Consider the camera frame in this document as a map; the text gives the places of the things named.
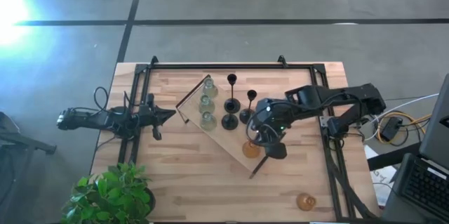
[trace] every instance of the green plant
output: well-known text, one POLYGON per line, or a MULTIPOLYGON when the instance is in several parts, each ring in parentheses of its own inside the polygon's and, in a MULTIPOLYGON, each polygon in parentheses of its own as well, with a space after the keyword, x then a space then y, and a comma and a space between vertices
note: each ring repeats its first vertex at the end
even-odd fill
POLYGON ((150 196, 144 167, 134 164, 110 166, 108 172, 82 178, 62 209, 61 223, 148 223, 150 196))

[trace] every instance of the computer monitor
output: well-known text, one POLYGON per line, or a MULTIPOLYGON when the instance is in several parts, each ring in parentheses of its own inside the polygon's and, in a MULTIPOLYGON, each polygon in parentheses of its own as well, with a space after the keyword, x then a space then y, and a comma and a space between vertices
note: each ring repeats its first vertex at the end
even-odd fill
POLYGON ((441 87, 434 111, 430 117, 426 134, 422 140, 420 154, 449 170, 449 74, 441 87))

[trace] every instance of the concrete floor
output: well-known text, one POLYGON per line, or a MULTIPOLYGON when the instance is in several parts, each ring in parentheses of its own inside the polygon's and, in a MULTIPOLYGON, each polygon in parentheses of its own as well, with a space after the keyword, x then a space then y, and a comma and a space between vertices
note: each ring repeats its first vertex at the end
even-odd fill
MULTIPOLYGON (((132 2, 23 1, 28 20, 126 20, 132 2)), ((448 0, 140 0, 136 19, 448 16, 448 0)), ((19 39, 0 45, 0 111, 25 135, 58 146, 53 156, 36 154, 20 190, 25 200, 10 212, 9 223, 58 221, 72 184, 88 174, 98 131, 60 131, 55 122, 67 107, 94 107, 96 86, 109 88, 124 29, 15 27, 19 39)), ((449 69, 447 37, 449 25, 134 27, 124 61, 149 61, 153 55, 162 62, 273 61, 278 55, 289 61, 343 61, 350 85, 371 82, 388 100, 438 92, 449 69)), ((420 117, 434 102, 403 111, 420 117)), ((370 145, 378 152, 392 150, 375 141, 370 145)))

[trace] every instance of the small glass jar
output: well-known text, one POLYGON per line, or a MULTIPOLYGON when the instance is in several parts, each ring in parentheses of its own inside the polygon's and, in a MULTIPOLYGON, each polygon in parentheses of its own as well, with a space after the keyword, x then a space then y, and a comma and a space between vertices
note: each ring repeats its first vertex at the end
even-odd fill
POLYGON ((201 114, 201 128, 204 131, 212 131, 217 127, 217 119, 210 112, 201 114))
POLYGON ((210 77, 204 79, 203 93, 209 96, 209 98, 214 98, 218 95, 218 89, 210 77))
POLYGON ((199 112, 210 112, 213 113, 215 111, 215 104, 213 101, 209 98, 208 95, 202 95, 199 101, 199 112))

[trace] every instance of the wooden table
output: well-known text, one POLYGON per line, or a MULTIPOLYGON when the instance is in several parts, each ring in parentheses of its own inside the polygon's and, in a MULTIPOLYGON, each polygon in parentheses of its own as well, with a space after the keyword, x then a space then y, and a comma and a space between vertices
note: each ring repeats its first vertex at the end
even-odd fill
MULTIPOLYGON (((341 62, 321 63, 326 66, 330 88, 347 86, 341 62)), ((108 107, 122 105, 123 91, 130 93, 134 69, 135 63, 117 65, 108 107)), ((175 105, 207 74, 218 86, 230 91, 226 80, 230 73, 238 77, 234 96, 245 105, 248 105, 246 92, 249 89, 258 92, 257 101, 267 97, 283 98, 285 91, 311 83, 308 70, 152 70, 149 92, 155 95, 159 107, 175 109, 175 105)), ((346 109, 336 107, 335 113, 342 114, 346 109)), ((149 220, 335 220, 317 118, 296 121, 283 139, 288 148, 287 158, 269 159, 251 180, 248 179, 248 169, 193 123, 184 124, 180 115, 170 118, 161 132, 162 140, 156 141, 151 128, 145 128, 138 152, 138 165, 147 167, 147 175, 153 180, 149 188, 156 195, 156 207, 149 220), (301 211, 296 207, 295 198, 302 192, 317 199, 312 211, 301 211)), ((102 132, 98 144, 111 137, 111 133, 102 132)), ((119 148, 120 141, 117 140, 98 150, 92 173, 101 173, 107 166, 115 165, 119 148)), ((351 186, 362 202, 373 213, 378 213, 361 139, 356 136, 346 138, 343 152, 351 186)), ((341 188, 339 193, 346 213, 341 188)))

